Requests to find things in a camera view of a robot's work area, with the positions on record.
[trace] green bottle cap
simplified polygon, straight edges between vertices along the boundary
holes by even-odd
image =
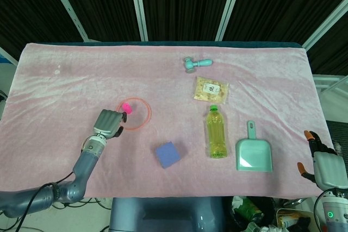
[[[211,111],[217,111],[218,110],[218,106],[217,105],[211,105],[210,106],[210,110]]]

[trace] rubber band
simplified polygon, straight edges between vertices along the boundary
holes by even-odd
[[[131,98],[127,98],[127,99],[121,101],[120,104],[117,106],[116,111],[119,111],[121,109],[123,103],[127,103],[129,101],[140,101],[147,108],[147,117],[141,125],[139,125],[137,127],[131,127],[131,128],[123,126],[125,130],[138,130],[138,129],[144,127],[144,125],[149,122],[151,115],[152,115],[152,110],[151,110],[150,105],[144,99],[141,99],[138,97],[131,97]]]

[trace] bottle label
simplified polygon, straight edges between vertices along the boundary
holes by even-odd
[[[220,87],[215,84],[205,83],[203,85],[203,92],[210,93],[212,95],[218,95],[220,92]]]

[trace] dustpan handle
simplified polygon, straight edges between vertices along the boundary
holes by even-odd
[[[248,121],[248,139],[256,139],[256,126],[254,121]]]

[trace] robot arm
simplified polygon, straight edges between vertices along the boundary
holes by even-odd
[[[51,183],[40,189],[39,192],[39,188],[16,192],[0,191],[0,210],[7,217],[22,216],[36,193],[38,194],[33,199],[28,213],[47,209],[54,202],[80,201],[84,197],[87,181],[107,144],[106,140],[118,137],[122,133],[123,127],[119,126],[122,120],[126,122],[127,114],[102,110],[94,125],[94,135],[89,137],[85,143],[81,155],[73,167],[75,174],[73,181]]]
[[[323,144],[315,132],[306,130],[304,134],[312,154],[314,174],[308,173],[300,162],[297,167],[304,178],[324,191],[314,205],[314,213],[319,199],[329,192],[329,197],[322,200],[328,232],[348,232],[348,200],[344,197],[348,177],[343,158]]]

